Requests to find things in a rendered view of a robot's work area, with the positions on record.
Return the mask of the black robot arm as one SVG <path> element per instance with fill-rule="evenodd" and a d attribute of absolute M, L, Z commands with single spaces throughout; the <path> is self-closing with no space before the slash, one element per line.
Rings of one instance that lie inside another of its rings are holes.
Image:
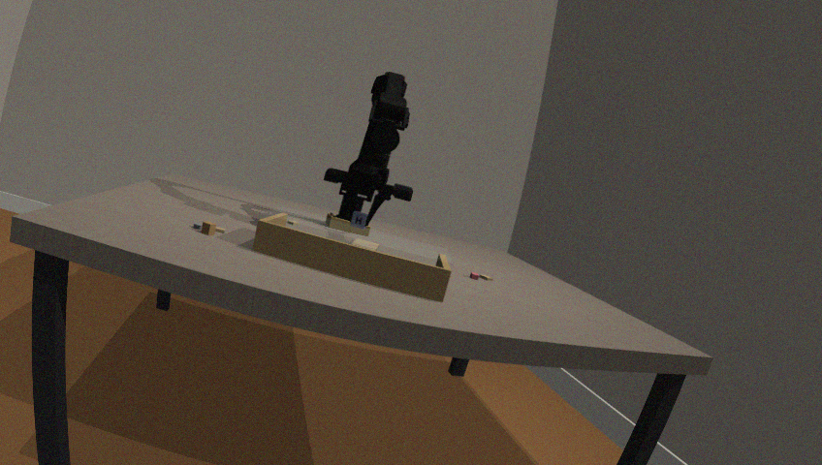
<path fill-rule="evenodd" d="M 356 187 L 359 189 L 358 195 L 367 196 L 367 198 L 357 197 L 355 211 L 362 212 L 364 200 L 371 202 L 375 186 L 387 184 L 389 169 L 383 168 L 384 163 L 378 162 L 376 166 L 368 166 L 368 160 L 362 159 L 362 155 L 364 150 L 390 155 L 399 144 L 397 129 L 404 131 L 407 128 L 410 115 L 409 108 L 406 107 L 406 99 L 403 99 L 406 86 L 405 77 L 392 72 L 376 77 L 373 83 L 372 108 L 363 146 L 359 158 L 348 171 L 348 174 L 353 175 L 351 184 L 358 186 Z M 342 182 L 339 191 L 339 195 L 343 195 L 343 198 L 336 216 L 350 221 L 347 195 L 342 192 L 343 184 Z"/>

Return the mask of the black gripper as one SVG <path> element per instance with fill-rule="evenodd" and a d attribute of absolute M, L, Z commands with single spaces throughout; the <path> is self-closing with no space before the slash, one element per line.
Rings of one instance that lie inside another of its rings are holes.
<path fill-rule="evenodd" d="M 384 163 L 383 168 L 385 168 L 385 169 L 387 168 L 389 158 L 390 158 L 389 155 L 379 153 L 379 152 L 375 152 L 375 151 L 371 151 L 371 150 L 364 150 L 363 155 L 362 155 L 362 159 L 368 160 L 367 161 L 368 166 L 369 165 L 376 166 L 377 163 L 380 162 L 380 163 Z M 348 203 L 349 203 L 349 216 L 350 216 L 350 222 L 351 222 L 352 217 L 353 217 L 353 213 L 356 209 L 356 202 L 357 202 L 359 189 L 356 189 L 356 187 L 358 187 L 358 186 L 355 186 L 355 185 L 351 184 L 353 175 L 350 175 L 350 174 L 347 175 L 347 174 L 348 174 L 347 171 L 338 170 L 338 169 L 334 169 L 334 168 L 328 168 L 325 172 L 324 180 L 329 181 L 331 183 L 334 183 L 334 182 L 335 183 L 338 183 L 338 182 L 340 182 L 340 183 L 343 182 L 344 183 L 343 186 L 342 186 L 342 189 L 345 190 L 346 195 L 347 195 L 347 199 L 348 199 Z M 376 212 L 376 210 L 378 209 L 378 207 L 382 204 L 382 202 L 384 200 L 387 200 L 387 201 L 390 200 L 392 194 L 397 199 L 401 199 L 401 200 L 405 200 L 405 201 L 409 201 L 409 202 L 411 201 L 412 194 L 413 194 L 412 187 L 397 184 L 397 183 L 395 183 L 394 186 L 390 185 L 390 184 L 386 184 L 386 185 L 383 185 L 383 186 L 375 186 L 374 190 L 378 190 L 377 191 L 378 194 L 376 194 L 374 196 L 373 203 L 372 203 L 371 208 L 369 209 L 368 215 L 366 217 L 365 226 L 368 225 L 369 221 L 373 217 L 373 215 Z"/>

